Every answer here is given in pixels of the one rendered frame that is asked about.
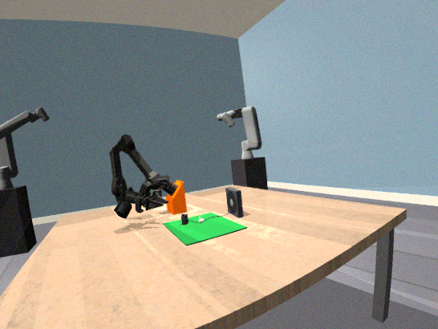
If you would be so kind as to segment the green circuit board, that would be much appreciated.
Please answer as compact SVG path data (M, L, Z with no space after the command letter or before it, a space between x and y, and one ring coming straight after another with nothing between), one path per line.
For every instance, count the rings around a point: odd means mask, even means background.
M186 225L182 225L181 219L166 222L163 223L163 225L165 225L181 242L187 246L204 242L211 238L219 238L242 229L247 229L247 226L242 224L239 225L238 223L224 217L215 216L219 215L212 212L204 213L194 217L189 217L189 222Z

